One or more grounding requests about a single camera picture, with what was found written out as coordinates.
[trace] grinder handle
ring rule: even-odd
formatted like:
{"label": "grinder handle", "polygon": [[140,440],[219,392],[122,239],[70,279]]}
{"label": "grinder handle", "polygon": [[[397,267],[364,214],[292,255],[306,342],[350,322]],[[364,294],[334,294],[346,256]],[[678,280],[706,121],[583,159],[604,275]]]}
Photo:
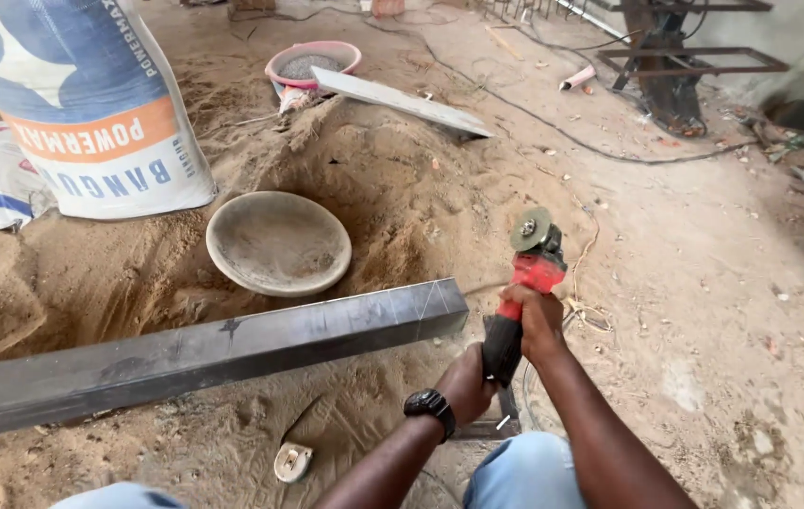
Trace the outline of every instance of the grinder handle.
{"label": "grinder handle", "polygon": [[521,304],[502,301],[483,341],[483,376],[509,387],[521,362]]}

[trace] dusty floor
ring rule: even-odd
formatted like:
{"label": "dusty floor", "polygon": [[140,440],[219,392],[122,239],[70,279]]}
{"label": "dusty floor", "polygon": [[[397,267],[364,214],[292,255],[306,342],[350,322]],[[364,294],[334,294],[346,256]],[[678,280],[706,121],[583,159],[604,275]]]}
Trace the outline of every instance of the dusty floor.
{"label": "dusty floor", "polygon": [[[281,11],[306,16],[322,6],[281,3]],[[310,505],[392,428],[408,393],[481,338],[481,315],[496,303],[491,284],[509,274],[509,222],[536,204],[566,233],[572,265],[599,225],[578,291],[607,311],[614,333],[576,326],[567,336],[625,422],[704,507],[804,507],[804,185],[783,167],[755,150],[747,162],[730,154],[658,167],[596,156],[432,64],[420,41],[379,32],[360,17],[328,11],[302,23],[230,23],[222,6],[140,7],[223,192],[213,205],[180,214],[124,223],[50,214],[17,237],[0,233],[0,359],[297,304],[242,290],[207,255],[206,220],[253,189],[311,197],[346,225],[355,256],[327,296],[453,275],[465,291],[475,289],[472,316],[463,334],[443,341],[0,435],[0,507],[45,507],[121,479],[162,487],[195,507]],[[703,93],[710,136],[673,144],[601,83],[593,95],[552,91],[584,66],[576,55],[506,31],[525,57],[517,62],[476,14],[408,8],[379,24],[421,33],[447,64],[609,153],[670,158],[744,140],[721,119],[723,103],[712,93]],[[574,17],[537,29],[572,46],[607,40]],[[263,66],[282,48],[317,39],[358,45],[361,76],[430,90],[482,117],[498,138],[462,143],[345,99],[292,114],[284,133],[272,131],[275,120],[222,127],[269,114],[275,99]],[[84,254],[83,246],[93,249]],[[129,268],[110,274],[111,266]],[[573,285],[574,274],[560,294],[571,295]],[[534,384],[538,426],[555,429]],[[279,437],[319,393],[292,437],[317,450],[312,469],[299,484],[280,484],[271,470]],[[428,470],[460,497],[490,447],[445,445]],[[453,503],[424,478],[408,505]]]}

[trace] gravel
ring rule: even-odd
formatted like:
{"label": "gravel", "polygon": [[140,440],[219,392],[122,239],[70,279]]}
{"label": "gravel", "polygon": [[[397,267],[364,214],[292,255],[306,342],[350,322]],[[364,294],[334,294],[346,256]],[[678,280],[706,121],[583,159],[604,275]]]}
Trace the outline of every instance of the gravel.
{"label": "gravel", "polygon": [[311,66],[316,65],[321,69],[329,71],[342,71],[345,65],[339,61],[329,58],[321,54],[307,54],[289,60],[282,69],[279,70],[278,75],[290,80],[312,80],[314,72],[310,70]]}

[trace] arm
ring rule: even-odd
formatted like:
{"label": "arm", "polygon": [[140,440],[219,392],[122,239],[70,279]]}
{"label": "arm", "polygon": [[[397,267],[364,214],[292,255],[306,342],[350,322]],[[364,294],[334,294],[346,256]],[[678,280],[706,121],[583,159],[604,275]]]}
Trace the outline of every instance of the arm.
{"label": "arm", "polygon": [[502,298],[523,305],[521,352],[568,433],[578,486],[597,509],[696,509],[679,483],[610,408],[562,336],[562,303],[511,286]]}
{"label": "arm", "polygon": [[[456,359],[436,384],[464,427],[487,411],[496,385],[483,379],[481,344]],[[405,419],[392,434],[345,474],[314,505],[317,509],[391,509],[405,501],[433,449],[445,435],[439,419]]]}

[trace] grinding disc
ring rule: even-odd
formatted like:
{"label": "grinding disc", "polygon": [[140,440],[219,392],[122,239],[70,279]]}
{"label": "grinding disc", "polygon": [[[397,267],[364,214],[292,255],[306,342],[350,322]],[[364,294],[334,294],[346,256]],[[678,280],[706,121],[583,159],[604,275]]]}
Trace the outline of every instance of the grinding disc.
{"label": "grinding disc", "polygon": [[509,243],[515,251],[527,251],[543,242],[553,219],[549,211],[539,206],[521,214],[512,227]]}

